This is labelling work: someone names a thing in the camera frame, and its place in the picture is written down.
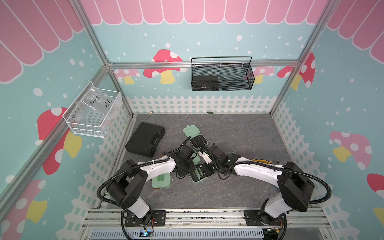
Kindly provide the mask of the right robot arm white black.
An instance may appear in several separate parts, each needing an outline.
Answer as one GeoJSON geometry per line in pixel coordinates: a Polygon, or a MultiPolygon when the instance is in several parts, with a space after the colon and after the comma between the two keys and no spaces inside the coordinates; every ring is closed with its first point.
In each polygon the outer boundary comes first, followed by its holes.
{"type": "Polygon", "coordinates": [[[322,179],[303,172],[295,163],[275,165],[264,160],[250,160],[237,154],[226,154],[217,146],[202,147],[198,154],[216,171],[222,180],[230,175],[250,177],[277,187],[279,194],[265,200],[258,212],[264,225],[295,210],[306,212],[310,205],[326,202],[332,196],[331,187],[322,179]]]}

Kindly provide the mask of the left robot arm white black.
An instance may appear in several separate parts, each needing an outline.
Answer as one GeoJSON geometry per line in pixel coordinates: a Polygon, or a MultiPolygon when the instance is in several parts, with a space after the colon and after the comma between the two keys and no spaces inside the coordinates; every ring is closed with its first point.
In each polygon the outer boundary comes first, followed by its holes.
{"type": "Polygon", "coordinates": [[[146,182],[172,172],[184,177],[193,170],[195,156],[191,147],[181,145],[173,151],[165,152],[163,157],[156,160],[144,163],[128,160],[114,176],[100,185],[97,197],[147,222],[152,209],[141,197],[146,182]]]}

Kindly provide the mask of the green clipper case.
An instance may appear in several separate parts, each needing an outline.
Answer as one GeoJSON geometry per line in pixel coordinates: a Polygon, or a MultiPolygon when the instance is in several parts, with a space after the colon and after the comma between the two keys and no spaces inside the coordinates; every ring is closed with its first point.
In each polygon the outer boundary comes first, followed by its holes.
{"type": "Polygon", "coordinates": [[[207,171],[205,169],[206,163],[201,161],[200,156],[197,153],[192,155],[191,164],[193,164],[193,166],[191,166],[189,176],[194,183],[197,183],[208,177],[207,171]]]}
{"type": "Polygon", "coordinates": [[[187,138],[190,137],[189,142],[195,150],[199,150],[208,144],[207,139],[201,134],[201,131],[195,125],[186,126],[183,129],[183,132],[187,138]]]}
{"type": "Polygon", "coordinates": [[[165,189],[170,187],[172,178],[170,173],[159,175],[151,180],[151,186],[154,189],[165,189]]]}

